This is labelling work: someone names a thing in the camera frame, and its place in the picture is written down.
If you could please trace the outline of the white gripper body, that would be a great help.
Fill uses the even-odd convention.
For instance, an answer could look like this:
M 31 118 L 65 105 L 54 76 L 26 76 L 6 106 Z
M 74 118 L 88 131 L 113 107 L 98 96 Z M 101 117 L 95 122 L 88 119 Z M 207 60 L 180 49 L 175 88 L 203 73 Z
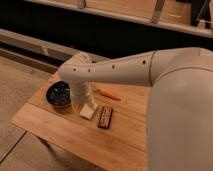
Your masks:
M 71 84 L 70 99 L 72 107 L 75 111 L 80 111 L 85 104 L 87 104 L 93 110 L 97 108 L 90 83 Z

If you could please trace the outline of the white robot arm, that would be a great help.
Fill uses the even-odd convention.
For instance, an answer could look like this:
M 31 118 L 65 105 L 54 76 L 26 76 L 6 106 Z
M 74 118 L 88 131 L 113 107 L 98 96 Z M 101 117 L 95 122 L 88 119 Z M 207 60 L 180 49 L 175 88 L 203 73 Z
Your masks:
M 148 171 L 213 171 L 213 51 L 156 50 L 98 63 L 77 53 L 58 73 L 79 102 L 91 96 L 91 82 L 149 86 Z

